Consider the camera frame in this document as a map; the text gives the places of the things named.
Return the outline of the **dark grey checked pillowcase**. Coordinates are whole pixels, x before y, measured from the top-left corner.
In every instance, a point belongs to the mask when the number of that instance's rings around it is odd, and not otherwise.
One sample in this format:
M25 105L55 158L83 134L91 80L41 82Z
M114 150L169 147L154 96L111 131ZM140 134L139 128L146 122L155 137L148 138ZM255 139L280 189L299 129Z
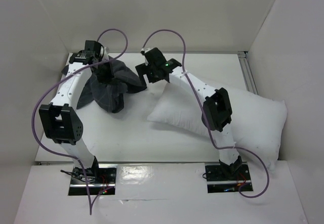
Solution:
M114 60L111 64L115 77L111 84L100 83L95 75L97 67L91 68L92 75L83 87L77 109L94 101L106 112L118 113L124 108L124 94L136 94L147 89L124 62Z

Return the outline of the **white pillow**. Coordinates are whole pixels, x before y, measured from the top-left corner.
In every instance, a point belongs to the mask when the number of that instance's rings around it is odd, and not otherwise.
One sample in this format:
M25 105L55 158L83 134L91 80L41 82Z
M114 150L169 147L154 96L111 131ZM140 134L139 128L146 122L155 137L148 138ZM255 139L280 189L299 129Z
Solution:
M236 145L253 151L263 160L268 170L275 170L281 134L288 115L285 102L267 99L221 83L217 86L225 88L229 94L233 110L231 129ZM197 99L174 84L165 86L147 120L208 136Z

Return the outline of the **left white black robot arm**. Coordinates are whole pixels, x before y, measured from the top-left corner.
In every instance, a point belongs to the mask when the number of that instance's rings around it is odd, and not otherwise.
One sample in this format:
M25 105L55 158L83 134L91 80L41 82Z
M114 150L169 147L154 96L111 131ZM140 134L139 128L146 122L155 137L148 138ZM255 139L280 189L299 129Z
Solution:
M66 151L73 159L76 174L89 183L99 179L99 164L83 141L84 126L76 113L76 107L92 75L89 66L107 58L108 54L101 43L87 40L84 50L70 56L65 81L56 96L38 110L46 137Z

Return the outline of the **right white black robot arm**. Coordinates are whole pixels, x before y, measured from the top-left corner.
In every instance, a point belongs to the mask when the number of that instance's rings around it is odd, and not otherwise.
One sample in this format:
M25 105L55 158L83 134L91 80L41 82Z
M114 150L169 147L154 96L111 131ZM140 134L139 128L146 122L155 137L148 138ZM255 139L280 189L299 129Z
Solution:
M143 84L165 80L193 94L201 110L201 120L212 138L213 146L220 151L219 163L222 176L233 179L242 165L235 148L231 130L232 107L228 91L214 88L185 70L184 64L175 59L167 60L158 48L141 50L145 62L136 71Z

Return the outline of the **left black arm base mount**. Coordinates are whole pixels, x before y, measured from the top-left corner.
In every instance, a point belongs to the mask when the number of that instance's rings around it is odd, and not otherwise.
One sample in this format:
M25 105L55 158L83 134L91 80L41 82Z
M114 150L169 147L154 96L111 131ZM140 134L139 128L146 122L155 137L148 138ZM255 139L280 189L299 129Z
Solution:
M97 175L87 172L89 193L91 196L115 195L117 167L99 167ZM81 169L74 168L72 171L60 170L70 177L68 196L86 196L86 180Z

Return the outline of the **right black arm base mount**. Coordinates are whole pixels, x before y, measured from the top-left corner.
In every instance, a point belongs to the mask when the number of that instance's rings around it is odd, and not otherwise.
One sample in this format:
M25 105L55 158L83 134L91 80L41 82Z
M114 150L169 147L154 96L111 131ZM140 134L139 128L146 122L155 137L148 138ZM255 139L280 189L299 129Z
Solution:
M253 191L250 170L246 162L243 162L233 176L225 176L220 163L206 163L202 177L207 181L209 194L238 192L239 187L242 192Z

